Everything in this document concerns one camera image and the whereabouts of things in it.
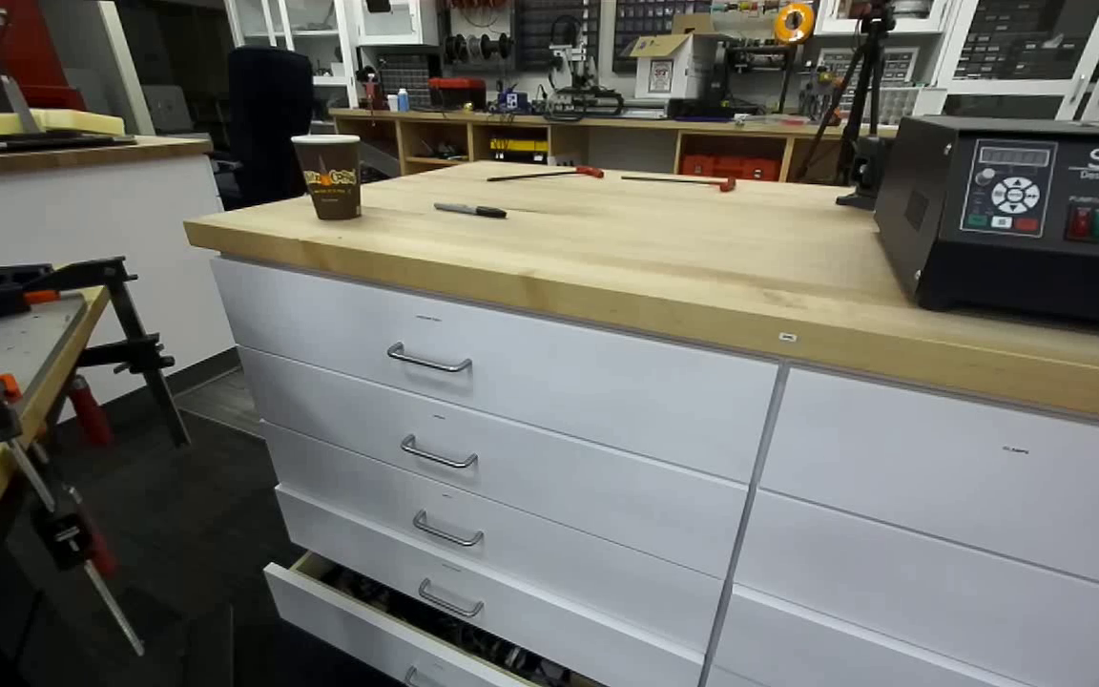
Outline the black marker pen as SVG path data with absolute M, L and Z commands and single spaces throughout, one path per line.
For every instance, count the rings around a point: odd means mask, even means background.
M 460 219 L 496 219 L 496 220 L 507 219 L 507 210 L 500 210 L 500 205 L 465 205 L 465 202 L 435 202 L 435 210 L 439 212 L 460 212 Z

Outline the brown paper coffee cup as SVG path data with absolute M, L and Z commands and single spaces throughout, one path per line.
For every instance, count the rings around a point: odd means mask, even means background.
M 355 132 L 294 132 L 297 166 L 319 220 L 357 212 L 357 138 Z

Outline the wooden shelf workbench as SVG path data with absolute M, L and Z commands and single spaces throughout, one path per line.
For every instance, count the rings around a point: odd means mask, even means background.
M 399 170 L 465 159 L 591 165 L 674 177 L 735 177 L 778 184 L 835 184 L 844 128 L 823 138 L 792 118 L 670 123 L 670 118 L 576 118 L 489 109 L 366 109 L 334 107 L 332 126 L 357 132 Z

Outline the red black bar clamp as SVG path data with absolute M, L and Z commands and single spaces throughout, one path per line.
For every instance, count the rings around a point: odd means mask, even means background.
M 48 549 L 58 567 L 80 567 L 89 585 L 95 588 L 99 603 L 108 607 L 109 621 L 126 638 L 126 645 L 143 655 L 143 638 L 129 621 L 126 607 L 108 585 L 108 544 L 99 543 L 80 491 L 66 479 L 47 479 L 38 469 L 38 454 L 21 441 L 21 420 L 14 404 L 7 402 L 7 385 L 0 379 L 0 445 L 14 463 L 14 469 L 25 477 L 38 512 L 34 530 L 43 544 Z

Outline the white drawer cabinet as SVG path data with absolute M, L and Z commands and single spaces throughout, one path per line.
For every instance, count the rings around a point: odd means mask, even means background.
M 414 287 L 212 270 L 301 565 L 412 682 L 481 630 L 603 687 L 1099 687 L 1099 408 Z

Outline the black office chair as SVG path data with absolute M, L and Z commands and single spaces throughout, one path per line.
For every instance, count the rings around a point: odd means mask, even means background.
M 304 177 L 294 138 L 311 123 L 311 66 L 280 47 L 227 52 L 227 144 L 217 166 L 224 210 L 297 200 Z

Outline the black control box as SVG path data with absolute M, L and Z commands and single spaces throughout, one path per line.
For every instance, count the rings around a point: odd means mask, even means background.
M 874 220 L 924 308 L 1099 324 L 1099 123 L 905 118 Z

